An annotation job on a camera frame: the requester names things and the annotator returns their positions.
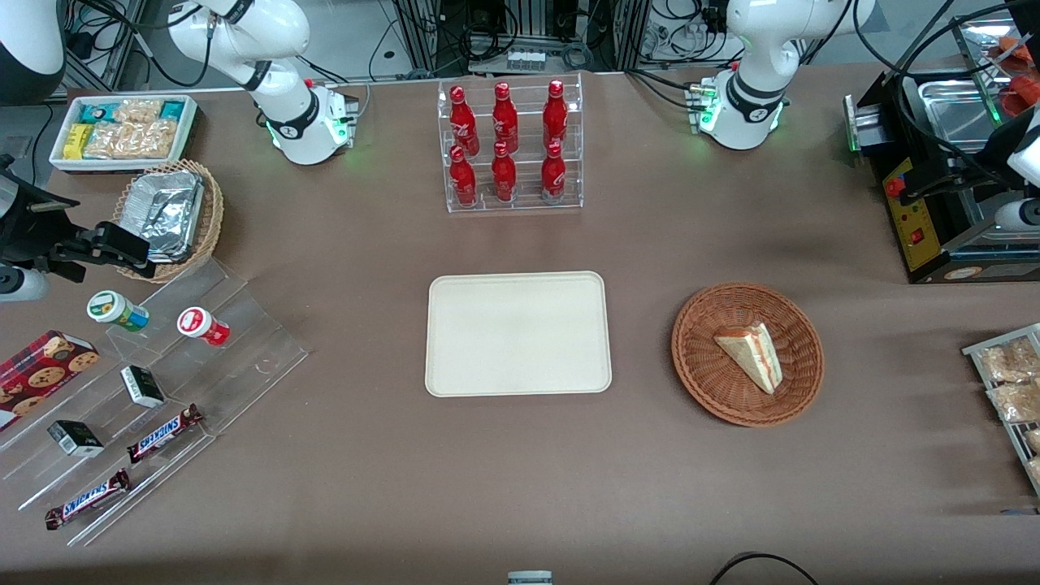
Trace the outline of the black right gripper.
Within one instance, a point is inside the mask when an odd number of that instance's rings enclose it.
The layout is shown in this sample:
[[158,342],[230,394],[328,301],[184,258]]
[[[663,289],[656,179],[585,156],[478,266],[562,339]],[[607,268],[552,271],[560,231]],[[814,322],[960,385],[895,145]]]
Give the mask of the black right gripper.
[[94,226],[94,249],[83,230],[67,215],[80,202],[54,195],[15,175],[2,177],[2,264],[5,268],[49,269],[71,282],[83,282],[82,262],[127,269],[146,279],[154,276],[150,244],[104,221]]

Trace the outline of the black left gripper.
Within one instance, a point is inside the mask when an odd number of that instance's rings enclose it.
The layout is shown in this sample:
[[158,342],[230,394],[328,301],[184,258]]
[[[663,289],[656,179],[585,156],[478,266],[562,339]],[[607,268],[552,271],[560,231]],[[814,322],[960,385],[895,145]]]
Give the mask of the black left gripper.
[[987,183],[987,174],[961,159],[932,158],[915,162],[900,174],[905,188],[900,192],[900,204],[911,206],[925,201],[937,201],[947,206],[962,206],[963,199],[982,204],[1000,193],[1021,193],[1025,181],[1013,171],[1008,159],[1024,138],[1028,122],[1006,122],[993,130],[974,159],[992,171],[1003,183]]

